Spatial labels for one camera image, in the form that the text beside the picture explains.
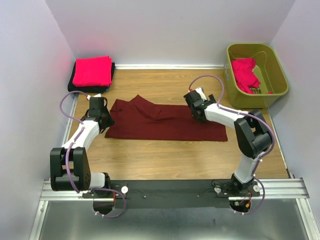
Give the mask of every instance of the screw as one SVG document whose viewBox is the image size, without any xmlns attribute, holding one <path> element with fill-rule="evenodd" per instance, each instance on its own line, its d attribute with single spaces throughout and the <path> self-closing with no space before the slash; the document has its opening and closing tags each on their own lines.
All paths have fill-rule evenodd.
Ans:
<svg viewBox="0 0 320 240">
<path fill-rule="evenodd" d="M 253 190 L 254 190 L 255 192 L 259 193 L 259 192 L 260 192 L 260 187 L 259 187 L 258 185 L 254 185 L 254 186 L 253 186 Z"/>
<path fill-rule="evenodd" d="M 219 193 L 221 193 L 221 188 L 216 186 L 216 187 L 214 188 L 214 191 L 215 191 L 217 194 L 219 194 Z"/>
</svg>

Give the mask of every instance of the red folded cloth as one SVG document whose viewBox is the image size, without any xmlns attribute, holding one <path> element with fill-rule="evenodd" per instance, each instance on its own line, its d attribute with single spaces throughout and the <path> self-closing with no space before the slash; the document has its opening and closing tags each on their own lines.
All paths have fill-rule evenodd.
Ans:
<svg viewBox="0 0 320 240">
<path fill-rule="evenodd" d="M 224 125 L 197 122 L 186 105 L 154 104 L 137 95 L 131 101 L 117 99 L 110 114 L 115 124 L 106 132 L 106 138 L 220 142 L 228 140 Z"/>
<path fill-rule="evenodd" d="M 112 83 L 111 66 L 108 56 L 77 59 L 72 83 L 76 87 L 108 87 Z"/>
</svg>

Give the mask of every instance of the laundry basket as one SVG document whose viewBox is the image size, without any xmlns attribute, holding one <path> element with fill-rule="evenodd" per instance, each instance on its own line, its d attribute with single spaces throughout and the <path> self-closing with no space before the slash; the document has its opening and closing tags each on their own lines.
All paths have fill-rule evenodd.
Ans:
<svg viewBox="0 0 320 240">
<path fill-rule="evenodd" d="M 231 62 L 253 58 L 253 73 L 261 82 L 259 88 L 251 88 L 255 94 L 241 91 L 236 83 Z M 262 109 L 270 107 L 287 93 L 289 86 L 273 49 L 261 43 L 236 43 L 226 49 L 225 78 L 229 99 L 238 109 Z"/>
</svg>

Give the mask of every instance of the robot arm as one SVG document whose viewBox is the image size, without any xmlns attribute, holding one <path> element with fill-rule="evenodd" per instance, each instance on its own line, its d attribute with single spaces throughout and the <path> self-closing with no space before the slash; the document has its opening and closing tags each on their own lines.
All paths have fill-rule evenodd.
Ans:
<svg viewBox="0 0 320 240">
<path fill-rule="evenodd" d="M 90 97 L 89 109 L 81 118 L 83 124 L 79 124 L 77 131 L 68 142 L 62 147 L 53 148 L 50 152 L 50 177 L 51 188 L 54 191 L 73 190 L 67 171 L 66 152 L 73 143 L 69 154 L 70 161 L 73 162 L 71 169 L 72 179 L 80 191 L 86 191 L 92 188 L 105 188 L 110 185 L 110 178 L 106 173 L 91 172 L 87 150 L 94 138 L 103 133 L 106 128 L 112 126 L 115 122 L 107 109 L 107 99 L 105 97 Z M 84 127 L 82 134 L 75 141 L 75 137 Z"/>
<path fill-rule="evenodd" d="M 259 121 L 249 116 L 234 113 L 232 108 L 218 105 L 213 95 L 210 95 L 207 99 L 201 87 L 186 94 L 184 99 L 191 109 L 192 116 L 198 122 L 217 122 L 235 129 L 242 155 L 239 166 L 231 177 L 232 194 L 236 195 L 247 190 L 253 183 L 259 155 L 263 154 L 272 144 L 269 131 Z M 258 110 L 240 112 L 246 115 L 254 115 L 265 121 Z"/>
</svg>

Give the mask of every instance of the stack of folded clothes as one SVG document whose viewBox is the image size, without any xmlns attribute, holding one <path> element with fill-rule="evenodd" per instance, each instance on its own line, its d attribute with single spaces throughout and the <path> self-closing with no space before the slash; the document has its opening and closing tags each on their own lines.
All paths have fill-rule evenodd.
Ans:
<svg viewBox="0 0 320 240">
<path fill-rule="evenodd" d="M 104 93 L 110 89 L 115 63 L 109 56 L 82 58 L 75 61 L 68 91 Z"/>
</svg>

